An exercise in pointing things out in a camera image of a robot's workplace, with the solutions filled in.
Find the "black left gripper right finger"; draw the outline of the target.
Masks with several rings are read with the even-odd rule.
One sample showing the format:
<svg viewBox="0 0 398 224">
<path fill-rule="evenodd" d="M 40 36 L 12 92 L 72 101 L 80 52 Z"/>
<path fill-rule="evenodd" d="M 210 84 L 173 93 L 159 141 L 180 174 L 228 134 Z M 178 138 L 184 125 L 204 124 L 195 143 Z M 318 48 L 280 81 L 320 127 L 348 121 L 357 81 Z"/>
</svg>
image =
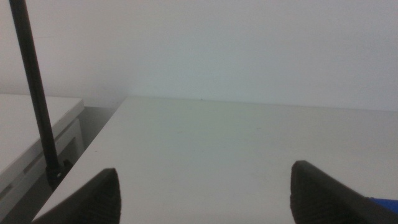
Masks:
<svg viewBox="0 0 398 224">
<path fill-rule="evenodd" d="M 295 223 L 397 223 L 393 202 L 365 197 L 307 161 L 296 161 L 290 178 Z"/>
</svg>

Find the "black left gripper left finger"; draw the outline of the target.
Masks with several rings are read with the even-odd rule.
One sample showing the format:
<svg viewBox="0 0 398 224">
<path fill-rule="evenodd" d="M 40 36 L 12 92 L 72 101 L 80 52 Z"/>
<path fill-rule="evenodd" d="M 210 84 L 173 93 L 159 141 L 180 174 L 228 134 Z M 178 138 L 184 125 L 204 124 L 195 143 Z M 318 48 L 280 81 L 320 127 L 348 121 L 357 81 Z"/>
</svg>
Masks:
<svg viewBox="0 0 398 224">
<path fill-rule="evenodd" d="M 119 224 L 121 191 L 115 168 L 103 169 L 33 224 Z"/>
</svg>

